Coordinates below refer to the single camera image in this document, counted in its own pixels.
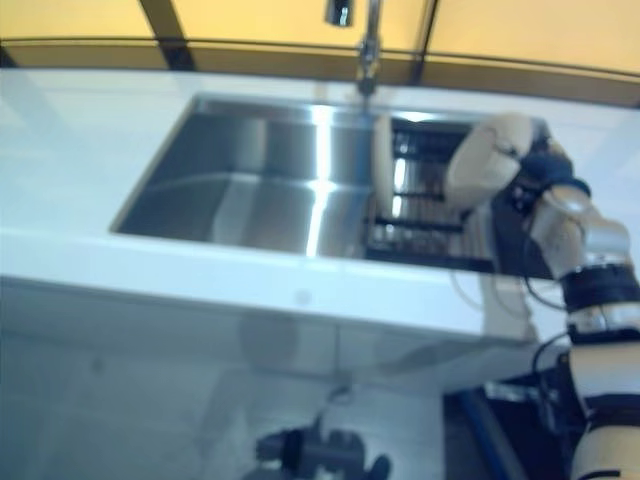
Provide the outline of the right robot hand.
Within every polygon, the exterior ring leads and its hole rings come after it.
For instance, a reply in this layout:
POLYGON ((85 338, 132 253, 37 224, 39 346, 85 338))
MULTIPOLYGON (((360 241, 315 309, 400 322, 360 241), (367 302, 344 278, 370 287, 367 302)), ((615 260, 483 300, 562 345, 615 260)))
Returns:
POLYGON ((525 188, 540 192, 573 182, 573 164, 548 128, 535 131, 530 150, 520 160, 516 179, 525 188))

